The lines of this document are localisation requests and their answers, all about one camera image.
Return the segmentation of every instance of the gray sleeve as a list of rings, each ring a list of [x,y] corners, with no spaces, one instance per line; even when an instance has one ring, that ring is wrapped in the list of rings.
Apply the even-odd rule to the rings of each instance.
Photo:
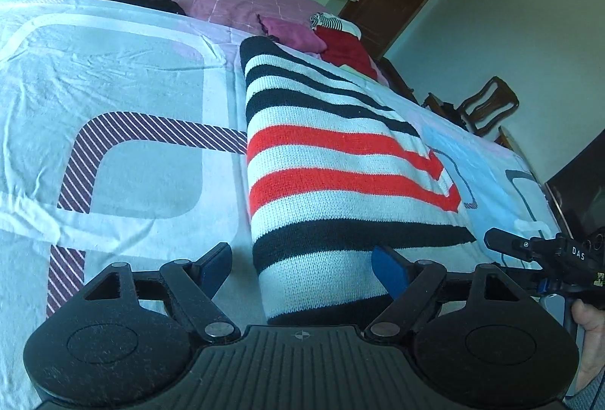
[[[601,378],[603,378],[603,371],[577,395],[566,398],[565,405],[569,406],[571,410],[589,410],[601,384]],[[605,410],[605,388],[601,388],[594,410]]]

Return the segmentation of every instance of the human hand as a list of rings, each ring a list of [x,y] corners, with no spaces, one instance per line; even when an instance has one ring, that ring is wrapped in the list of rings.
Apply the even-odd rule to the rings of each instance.
[[[574,321],[585,330],[576,391],[583,390],[605,366],[605,311],[580,299],[571,308]]]

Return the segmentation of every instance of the ribbed black surface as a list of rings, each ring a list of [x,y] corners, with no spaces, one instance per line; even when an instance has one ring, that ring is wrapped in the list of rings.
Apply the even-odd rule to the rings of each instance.
[[[541,410],[563,410],[553,403]],[[46,403],[39,410],[60,410]],[[463,410],[427,387],[394,347],[349,326],[252,326],[202,351],[176,385],[130,410]]]

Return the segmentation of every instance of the purple striped pattern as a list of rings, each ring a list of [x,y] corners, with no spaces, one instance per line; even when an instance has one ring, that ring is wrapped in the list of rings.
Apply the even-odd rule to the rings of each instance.
[[[86,252],[50,247],[46,316],[51,316],[84,286]]]
[[[246,132],[133,112],[111,112],[86,123],[71,151],[57,207],[88,214],[99,164],[114,145],[155,141],[246,154]]]

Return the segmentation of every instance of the silver screw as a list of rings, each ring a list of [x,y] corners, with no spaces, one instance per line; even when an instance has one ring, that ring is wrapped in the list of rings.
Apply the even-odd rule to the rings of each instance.
[[[228,337],[235,331],[235,328],[229,323],[218,321],[217,323],[210,323],[209,325],[207,325],[204,328],[204,331],[207,333],[208,336],[211,336],[213,338],[219,338]]]
[[[394,337],[397,333],[399,333],[399,327],[395,323],[383,321],[382,323],[372,325],[370,331],[377,337],[389,338]]]

